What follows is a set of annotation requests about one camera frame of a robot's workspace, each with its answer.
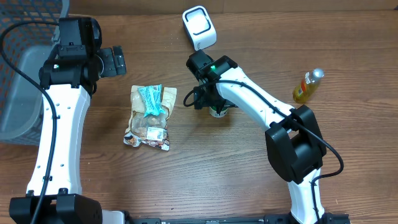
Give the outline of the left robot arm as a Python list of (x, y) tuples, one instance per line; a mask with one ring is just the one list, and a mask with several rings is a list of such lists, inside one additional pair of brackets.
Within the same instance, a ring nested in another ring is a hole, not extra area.
[(61, 18), (59, 41), (39, 70), (43, 123), (34, 172), (24, 197), (10, 201), (16, 223), (128, 223), (124, 211), (109, 211), (81, 193), (83, 124), (97, 81), (126, 73), (119, 46), (102, 48), (98, 22)]

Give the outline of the brown snack pouch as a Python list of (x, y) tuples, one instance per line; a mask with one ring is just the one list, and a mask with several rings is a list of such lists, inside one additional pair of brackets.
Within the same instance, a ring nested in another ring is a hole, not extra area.
[(133, 85), (131, 87), (131, 116), (128, 128), (125, 130), (123, 142), (132, 147), (146, 144), (163, 151), (170, 149), (167, 121), (171, 117), (177, 98), (177, 89), (162, 87), (161, 104), (165, 114), (158, 116), (144, 116), (145, 105), (139, 94), (138, 88), (143, 86)]

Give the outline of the mint green snack bar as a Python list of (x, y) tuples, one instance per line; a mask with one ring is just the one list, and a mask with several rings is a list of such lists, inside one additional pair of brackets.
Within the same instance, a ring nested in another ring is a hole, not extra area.
[(138, 88), (139, 94), (145, 105), (144, 116), (158, 116), (165, 114), (161, 104), (162, 85), (151, 85)]

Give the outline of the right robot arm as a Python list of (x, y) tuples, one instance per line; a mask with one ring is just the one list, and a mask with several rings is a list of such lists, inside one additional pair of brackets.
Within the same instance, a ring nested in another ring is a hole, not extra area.
[(228, 108), (240, 108), (265, 132), (267, 156), (274, 171), (288, 183), (292, 223), (324, 223), (316, 178), (326, 147), (311, 109), (295, 109), (251, 81), (227, 56), (213, 60), (202, 50), (189, 56), (187, 68), (199, 85), (189, 93), (196, 110), (209, 108), (222, 117)]

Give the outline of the green lid white jar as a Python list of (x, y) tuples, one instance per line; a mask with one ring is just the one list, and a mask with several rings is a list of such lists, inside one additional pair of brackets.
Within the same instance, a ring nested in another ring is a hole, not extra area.
[(224, 117), (228, 112), (228, 108), (224, 107), (220, 112), (217, 112), (216, 107), (211, 106), (209, 107), (209, 114), (211, 114), (215, 118), (222, 118)]

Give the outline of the yellow oil bottle silver cap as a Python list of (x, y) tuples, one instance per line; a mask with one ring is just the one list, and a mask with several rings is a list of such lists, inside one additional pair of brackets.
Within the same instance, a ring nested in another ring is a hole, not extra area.
[(307, 72), (301, 82), (294, 88), (292, 92), (293, 99), (296, 103), (305, 103), (319, 87), (324, 71), (315, 68), (311, 72)]

